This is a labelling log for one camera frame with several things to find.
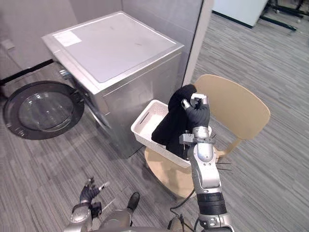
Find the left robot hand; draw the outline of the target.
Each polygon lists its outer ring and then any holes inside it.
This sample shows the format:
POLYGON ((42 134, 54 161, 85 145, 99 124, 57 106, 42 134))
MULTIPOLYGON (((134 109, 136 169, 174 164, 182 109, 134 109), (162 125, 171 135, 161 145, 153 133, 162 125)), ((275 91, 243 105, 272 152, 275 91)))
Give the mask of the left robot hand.
POLYGON ((101 186, 96 187, 94 184, 95 180, 94 177, 88 178, 85 186, 83 187, 80 197, 79 203, 91 203, 92 200, 107 186, 110 185, 110 182, 107 181, 103 183, 101 186))

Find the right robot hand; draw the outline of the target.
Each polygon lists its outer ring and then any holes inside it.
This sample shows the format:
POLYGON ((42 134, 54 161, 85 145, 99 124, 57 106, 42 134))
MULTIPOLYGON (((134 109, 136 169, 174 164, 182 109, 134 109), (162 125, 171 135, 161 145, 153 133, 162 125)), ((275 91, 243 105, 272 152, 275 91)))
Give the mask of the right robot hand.
POLYGON ((190 102, 187 99, 182 99, 181 106, 185 110, 189 129, 209 126, 210 107, 206 95, 194 93, 190 102))

